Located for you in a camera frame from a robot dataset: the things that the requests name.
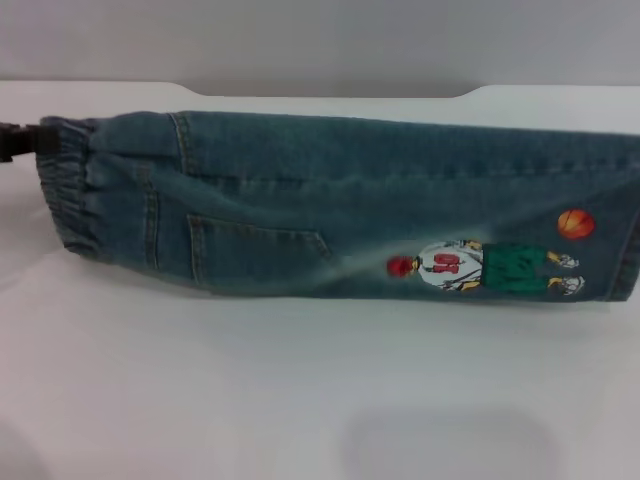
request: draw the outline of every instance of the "white jersey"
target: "white jersey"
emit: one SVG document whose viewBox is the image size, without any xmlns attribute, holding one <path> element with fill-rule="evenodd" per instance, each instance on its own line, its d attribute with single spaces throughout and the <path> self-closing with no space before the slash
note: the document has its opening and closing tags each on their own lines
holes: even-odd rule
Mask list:
<svg viewBox="0 0 640 480">
<path fill-rule="evenodd" d="M 480 281 L 483 252 L 465 246 L 464 241 L 428 245 L 420 252 L 418 272 L 429 285 L 455 290 L 466 282 Z"/>
</svg>

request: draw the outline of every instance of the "gray wall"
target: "gray wall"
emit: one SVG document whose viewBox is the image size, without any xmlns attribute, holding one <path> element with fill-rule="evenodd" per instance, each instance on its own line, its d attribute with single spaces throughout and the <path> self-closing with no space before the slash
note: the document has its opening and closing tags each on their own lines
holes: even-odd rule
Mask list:
<svg viewBox="0 0 640 480">
<path fill-rule="evenodd" d="M 224 95 L 640 83 L 638 0 L 0 0 L 0 79 Z"/>
</svg>

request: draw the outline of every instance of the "embroidered patch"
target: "embroidered patch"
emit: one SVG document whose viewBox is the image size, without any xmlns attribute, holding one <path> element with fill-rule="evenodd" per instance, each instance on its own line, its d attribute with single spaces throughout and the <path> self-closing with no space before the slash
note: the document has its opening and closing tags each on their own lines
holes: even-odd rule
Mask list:
<svg viewBox="0 0 640 480">
<path fill-rule="evenodd" d="M 444 291 L 484 287 L 510 294 L 574 295 L 582 290 L 585 279 L 568 273 L 579 265 L 569 255 L 542 247 L 457 240 L 428 245 L 415 257 L 393 257 L 387 272 L 396 278 L 417 274 Z M 547 268 L 558 275 L 544 275 Z"/>
<path fill-rule="evenodd" d="M 569 240 L 588 237 L 595 228 L 595 220 L 584 210 L 567 210 L 558 217 L 558 232 Z"/>
</svg>

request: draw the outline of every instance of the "back pocket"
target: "back pocket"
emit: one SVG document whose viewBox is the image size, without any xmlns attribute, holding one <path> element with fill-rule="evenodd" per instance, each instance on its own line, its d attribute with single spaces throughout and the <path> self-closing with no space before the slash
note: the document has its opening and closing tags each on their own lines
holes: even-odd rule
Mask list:
<svg viewBox="0 0 640 480">
<path fill-rule="evenodd" d="M 189 215 L 193 275 L 228 293 L 287 294 L 327 265 L 317 232 L 261 228 Z"/>
</svg>

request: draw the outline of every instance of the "elastic waistband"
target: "elastic waistband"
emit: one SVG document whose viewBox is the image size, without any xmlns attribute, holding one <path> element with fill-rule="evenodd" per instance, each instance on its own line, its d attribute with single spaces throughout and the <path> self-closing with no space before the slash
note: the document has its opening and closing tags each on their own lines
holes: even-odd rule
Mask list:
<svg viewBox="0 0 640 480">
<path fill-rule="evenodd" d="M 41 125 L 58 130 L 60 151 L 36 156 L 36 165 L 45 200 L 65 248 L 97 258 L 98 244 L 89 231 L 83 209 L 88 145 L 94 123 L 91 120 L 43 118 Z"/>
</svg>

